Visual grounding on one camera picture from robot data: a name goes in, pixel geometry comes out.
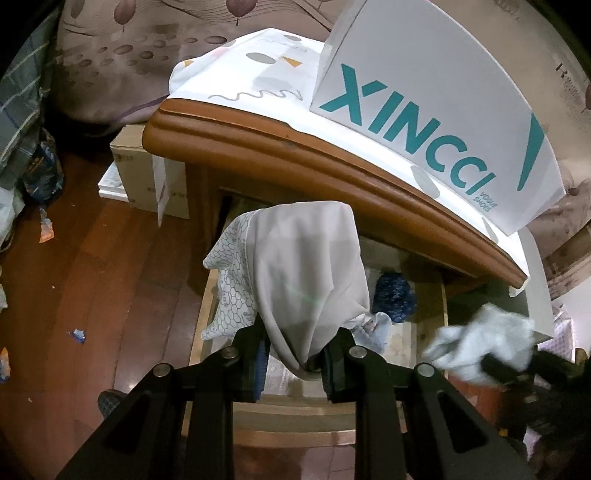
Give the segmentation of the pale grey small garment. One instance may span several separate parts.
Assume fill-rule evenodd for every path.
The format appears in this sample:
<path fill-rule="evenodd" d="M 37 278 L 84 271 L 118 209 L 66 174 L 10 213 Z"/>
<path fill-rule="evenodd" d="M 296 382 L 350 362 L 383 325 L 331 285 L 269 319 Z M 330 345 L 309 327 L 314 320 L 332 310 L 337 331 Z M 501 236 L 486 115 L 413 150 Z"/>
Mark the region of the pale grey small garment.
<path fill-rule="evenodd" d="M 484 357 L 491 354 L 522 372 L 531 361 L 533 346 L 532 319 L 487 303 L 468 324 L 439 328 L 423 358 L 463 382 L 493 386 L 498 382 L 483 370 Z"/>

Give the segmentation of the wooden nightstand drawer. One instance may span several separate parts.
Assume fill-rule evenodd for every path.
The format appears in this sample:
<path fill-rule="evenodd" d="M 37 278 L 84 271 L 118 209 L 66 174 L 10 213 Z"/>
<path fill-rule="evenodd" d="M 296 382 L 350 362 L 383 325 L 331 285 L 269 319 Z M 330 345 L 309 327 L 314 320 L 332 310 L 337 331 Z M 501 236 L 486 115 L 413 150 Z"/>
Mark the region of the wooden nightstand drawer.
<path fill-rule="evenodd" d="M 231 198 L 228 208 L 228 214 L 222 219 L 222 232 L 239 215 L 267 207 L 255 201 Z M 384 272 L 401 273 L 415 292 L 415 313 L 404 323 L 393 323 L 386 351 L 381 354 L 390 363 L 412 367 L 421 360 L 425 345 L 435 331 L 447 322 L 447 299 L 441 271 L 419 256 L 360 235 L 359 240 L 370 293 L 370 313 L 377 280 Z M 192 363 L 204 361 L 209 354 L 228 346 L 235 337 L 207 341 L 200 337 L 218 307 L 218 273 L 204 269 L 207 280 L 190 354 Z M 318 374 L 311 380 L 298 378 L 276 358 L 273 347 L 266 370 L 266 385 L 259 401 L 237 403 L 233 418 L 235 442 L 250 447 L 339 446 L 355 440 L 353 404 L 329 402 Z"/>

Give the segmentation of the beige grey garment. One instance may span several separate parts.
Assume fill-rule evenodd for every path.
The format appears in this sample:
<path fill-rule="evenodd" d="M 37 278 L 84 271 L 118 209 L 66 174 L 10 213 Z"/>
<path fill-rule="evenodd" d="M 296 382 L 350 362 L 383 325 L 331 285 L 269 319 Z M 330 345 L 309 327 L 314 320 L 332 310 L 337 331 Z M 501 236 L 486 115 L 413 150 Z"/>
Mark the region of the beige grey garment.
<path fill-rule="evenodd" d="M 339 328 L 370 314 L 356 219 L 338 201 L 297 202 L 232 220 L 204 267 L 218 273 L 218 307 L 202 340 L 230 337 L 263 321 L 276 358 L 311 380 L 311 359 Z"/>

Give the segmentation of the white underwear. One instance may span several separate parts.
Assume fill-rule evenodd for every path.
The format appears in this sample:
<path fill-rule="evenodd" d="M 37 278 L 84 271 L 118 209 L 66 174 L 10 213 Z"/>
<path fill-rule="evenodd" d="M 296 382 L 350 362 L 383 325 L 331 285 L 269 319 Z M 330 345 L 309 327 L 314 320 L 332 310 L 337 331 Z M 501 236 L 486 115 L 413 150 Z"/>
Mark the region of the white underwear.
<path fill-rule="evenodd" d="M 360 320 L 355 321 L 352 329 L 353 338 L 356 344 L 384 354 L 392 326 L 391 317 L 384 312 L 363 314 Z"/>

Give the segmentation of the dark blue sparkly garment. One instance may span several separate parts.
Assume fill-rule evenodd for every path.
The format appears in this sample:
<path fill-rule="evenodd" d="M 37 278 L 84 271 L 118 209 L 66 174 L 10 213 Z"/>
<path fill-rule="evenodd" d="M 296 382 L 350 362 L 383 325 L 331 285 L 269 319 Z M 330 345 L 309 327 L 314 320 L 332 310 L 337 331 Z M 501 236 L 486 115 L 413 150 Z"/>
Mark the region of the dark blue sparkly garment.
<path fill-rule="evenodd" d="M 372 313 L 384 313 L 395 324 L 404 323 L 415 313 L 417 299 L 404 276 L 396 271 L 384 272 L 377 280 Z"/>

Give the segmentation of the plaid slipper foot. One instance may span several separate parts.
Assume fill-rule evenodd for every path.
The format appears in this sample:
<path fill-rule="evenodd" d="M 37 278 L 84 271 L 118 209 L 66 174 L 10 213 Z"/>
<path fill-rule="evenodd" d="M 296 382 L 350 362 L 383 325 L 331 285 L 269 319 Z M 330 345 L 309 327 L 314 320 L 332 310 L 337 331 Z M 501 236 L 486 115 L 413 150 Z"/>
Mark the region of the plaid slipper foot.
<path fill-rule="evenodd" d="M 116 389 L 102 391 L 97 398 L 98 410 L 102 417 L 107 418 L 126 396 L 126 393 Z"/>

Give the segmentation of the brown cardboard box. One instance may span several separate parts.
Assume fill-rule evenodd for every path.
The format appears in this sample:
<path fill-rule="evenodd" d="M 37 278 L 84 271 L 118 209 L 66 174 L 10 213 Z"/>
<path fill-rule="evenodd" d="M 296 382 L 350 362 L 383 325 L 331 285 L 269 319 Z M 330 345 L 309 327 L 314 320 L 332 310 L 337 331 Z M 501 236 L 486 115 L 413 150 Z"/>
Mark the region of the brown cardboard box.
<path fill-rule="evenodd" d="M 183 162 L 148 153 L 142 145 L 144 124 L 127 125 L 110 148 L 131 207 L 188 219 L 186 176 Z"/>

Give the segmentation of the brown wooden nightstand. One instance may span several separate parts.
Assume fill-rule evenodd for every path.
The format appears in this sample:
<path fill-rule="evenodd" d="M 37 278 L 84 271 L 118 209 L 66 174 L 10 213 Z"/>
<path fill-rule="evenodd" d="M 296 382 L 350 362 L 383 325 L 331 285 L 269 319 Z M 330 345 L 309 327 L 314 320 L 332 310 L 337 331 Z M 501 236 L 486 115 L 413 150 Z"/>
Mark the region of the brown wooden nightstand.
<path fill-rule="evenodd" d="M 189 283 L 221 234 L 228 200 L 349 204 L 359 232 L 460 274 L 457 292 L 498 279 L 519 288 L 524 269 L 484 234 L 426 194 L 341 148 L 286 123 L 204 102 L 167 99 L 143 131 L 144 149 L 183 162 L 191 227 Z"/>

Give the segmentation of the white flat box on floor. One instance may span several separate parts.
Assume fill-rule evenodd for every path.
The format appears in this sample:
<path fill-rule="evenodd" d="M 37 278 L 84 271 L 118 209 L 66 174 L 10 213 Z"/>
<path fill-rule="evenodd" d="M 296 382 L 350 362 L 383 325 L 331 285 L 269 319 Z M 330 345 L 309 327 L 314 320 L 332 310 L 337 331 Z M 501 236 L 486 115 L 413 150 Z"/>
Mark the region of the white flat box on floor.
<path fill-rule="evenodd" d="M 110 164 L 97 183 L 97 188 L 98 195 L 103 199 L 128 202 L 126 190 L 114 162 Z"/>

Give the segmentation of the orange blue wrapper on floor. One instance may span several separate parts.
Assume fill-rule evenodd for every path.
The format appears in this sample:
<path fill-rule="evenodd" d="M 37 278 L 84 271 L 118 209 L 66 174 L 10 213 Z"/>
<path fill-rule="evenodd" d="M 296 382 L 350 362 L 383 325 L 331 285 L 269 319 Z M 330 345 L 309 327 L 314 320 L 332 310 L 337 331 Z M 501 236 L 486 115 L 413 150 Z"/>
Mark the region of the orange blue wrapper on floor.
<path fill-rule="evenodd" d="M 11 377 L 10 358 L 7 348 L 2 348 L 0 352 L 0 382 L 5 383 Z"/>

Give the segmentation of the dark blue snack bag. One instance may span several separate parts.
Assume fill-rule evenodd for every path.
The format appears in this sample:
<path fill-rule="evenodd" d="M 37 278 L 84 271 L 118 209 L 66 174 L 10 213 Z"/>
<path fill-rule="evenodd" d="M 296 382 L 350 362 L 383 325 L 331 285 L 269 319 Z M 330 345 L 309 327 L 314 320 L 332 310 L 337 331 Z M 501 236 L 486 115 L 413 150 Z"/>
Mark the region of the dark blue snack bag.
<path fill-rule="evenodd" d="M 64 180 L 55 140 L 42 128 L 37 149 L 20 179 L 21 192 L 27 202 L 47 208 L 63 192 Z"/>

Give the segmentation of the white leaf-print sheet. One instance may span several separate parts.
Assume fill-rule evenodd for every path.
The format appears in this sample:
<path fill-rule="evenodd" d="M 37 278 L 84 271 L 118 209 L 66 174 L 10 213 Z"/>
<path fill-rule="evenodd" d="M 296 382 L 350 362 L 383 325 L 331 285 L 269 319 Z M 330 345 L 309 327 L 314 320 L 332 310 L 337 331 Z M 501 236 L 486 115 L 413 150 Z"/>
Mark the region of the white leaf-print sheet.
<path fill-rule="evenodd" d="M 25 207 L 19 190 L 0 188 L 0 252 L 5 252 L 14 238 L 14 224 Z"/>

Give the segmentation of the white XINCCI shoe box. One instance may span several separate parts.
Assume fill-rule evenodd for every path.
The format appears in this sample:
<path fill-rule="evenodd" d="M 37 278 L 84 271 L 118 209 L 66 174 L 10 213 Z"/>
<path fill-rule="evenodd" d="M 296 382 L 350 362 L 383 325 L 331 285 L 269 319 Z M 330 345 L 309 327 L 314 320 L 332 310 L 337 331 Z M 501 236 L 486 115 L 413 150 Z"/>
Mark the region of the white XINCCI shoe box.
<path fill-rule="evenodd" d="M 349 4 L 322 50 L 311 110 L 426 169 L 506 234 L 564 196 L 521 91 L 429 1 Z"/>

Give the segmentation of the leaf-pattern curtain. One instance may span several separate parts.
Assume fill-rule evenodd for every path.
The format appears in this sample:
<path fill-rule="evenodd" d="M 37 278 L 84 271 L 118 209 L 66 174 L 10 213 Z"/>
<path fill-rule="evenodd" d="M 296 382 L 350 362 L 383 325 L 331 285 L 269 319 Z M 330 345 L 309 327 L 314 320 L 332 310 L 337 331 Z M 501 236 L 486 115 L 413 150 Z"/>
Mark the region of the leaf-pattern curtain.
<path fill-rule="evenodd" d="M 175 65 L 252 32 L 328 38 L 344 10 L 321 0 L 68 1 L 58 26 L 53 91 L 83 122 L 147 120 Z"/>

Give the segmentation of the grey plaid blanket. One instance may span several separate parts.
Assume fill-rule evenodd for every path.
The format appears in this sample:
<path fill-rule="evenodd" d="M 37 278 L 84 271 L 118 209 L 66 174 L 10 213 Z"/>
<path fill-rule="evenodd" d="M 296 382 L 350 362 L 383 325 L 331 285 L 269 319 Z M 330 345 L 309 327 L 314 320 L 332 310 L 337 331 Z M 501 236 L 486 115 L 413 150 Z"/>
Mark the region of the grey plaid blanket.
<path fill-rule="evenodd" d="M 59 16 L 54 9 L 40 22 L 1 79 L 1 187 L 7 190 L 18 183 L 38 148 Z"/>

